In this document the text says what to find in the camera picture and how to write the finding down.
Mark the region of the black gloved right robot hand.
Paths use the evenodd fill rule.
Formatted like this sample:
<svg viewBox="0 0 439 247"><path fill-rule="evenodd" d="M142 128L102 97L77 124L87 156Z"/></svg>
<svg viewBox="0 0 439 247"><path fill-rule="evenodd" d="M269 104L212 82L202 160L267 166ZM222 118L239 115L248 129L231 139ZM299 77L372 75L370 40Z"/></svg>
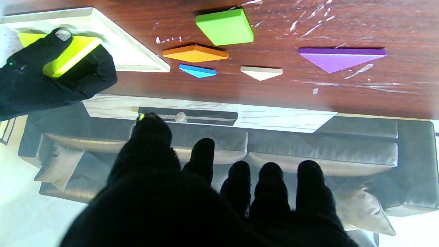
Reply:
<svg viewBox="0 0 439 247"><path fill-rule="evenodd" d="M116 84L113 58L102 45L57 79L43 74L72 41L67 28L57 28L7 59L1 68L1 121L79 103Z"/></svg>

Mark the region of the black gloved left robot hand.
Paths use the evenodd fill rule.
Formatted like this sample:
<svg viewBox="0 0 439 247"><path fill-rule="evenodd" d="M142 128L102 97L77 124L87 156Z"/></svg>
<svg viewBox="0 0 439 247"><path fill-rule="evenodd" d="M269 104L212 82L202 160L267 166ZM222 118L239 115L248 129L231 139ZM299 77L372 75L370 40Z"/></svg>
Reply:
<svg viewBox="0 0 439 247"><path fill-rule="evenodd" d="M215 143L199 140L182 168L171 130L154 113L137 118L105 187L75 219L61 247L356 247L315 161L298 165L295 209L280 166L238 161L211 187Z"/></svg>

